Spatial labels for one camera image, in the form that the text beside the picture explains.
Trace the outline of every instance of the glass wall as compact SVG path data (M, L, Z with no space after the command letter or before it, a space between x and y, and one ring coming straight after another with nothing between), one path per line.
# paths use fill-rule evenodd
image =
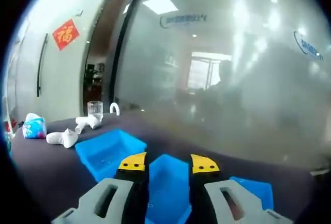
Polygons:
M329 40L313 0L139 0L132 8L114 90L121 108L208 150L325 165L330 88L309 68L328 70L293 35L304 27L301 37L317 47Z

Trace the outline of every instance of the white cup handle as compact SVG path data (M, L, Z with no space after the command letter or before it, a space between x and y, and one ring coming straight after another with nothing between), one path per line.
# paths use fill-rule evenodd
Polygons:
M116 115L119 116L120 115L119 106L115 102L110 104L109 113L111 113L111 114L114 113L114 109L115 109Z

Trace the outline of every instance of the blue bin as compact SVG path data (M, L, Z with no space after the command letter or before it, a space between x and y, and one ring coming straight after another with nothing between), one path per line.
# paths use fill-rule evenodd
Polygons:
M243 179L235 176L230 177L230 179L236 181L249 192L260 198L263 210L274 209L273 189L271 184Z
M106 177L113 177L123 159L144 152L146 144L121 130L114 130L78 143L75 148L82 163L99 183Z
M188 164L167 154L149 165L147 223L184 224L191 213Z

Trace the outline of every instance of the clear drinking glass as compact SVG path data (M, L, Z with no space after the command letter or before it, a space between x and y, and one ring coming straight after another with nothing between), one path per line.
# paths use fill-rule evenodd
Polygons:
M103 104L101 101L89 101L87 103L87 115L94 115L100 122L103 118Z

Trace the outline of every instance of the dark gray table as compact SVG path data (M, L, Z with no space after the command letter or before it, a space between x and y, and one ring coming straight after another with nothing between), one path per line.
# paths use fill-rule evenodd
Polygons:
M309 171L209 152L147 119L141 114L120 117L106 114L103 125L96 130L86 127L79 136L79 142L119 128L147 144L150 161L163 153L183 161L188 161L191 153L210 157L227 175L271 183L275 211L291 219L303 211L312 197L315 181ZM68 119L49 123L47 128L50 133L66 128L74 130L75 126L74 119ZM51 218L70 207L77 207L79 197L96 185L92 175L80 163L74 148L49 145L45 139L27 140L19 129L12 142L11 154L27 188Z

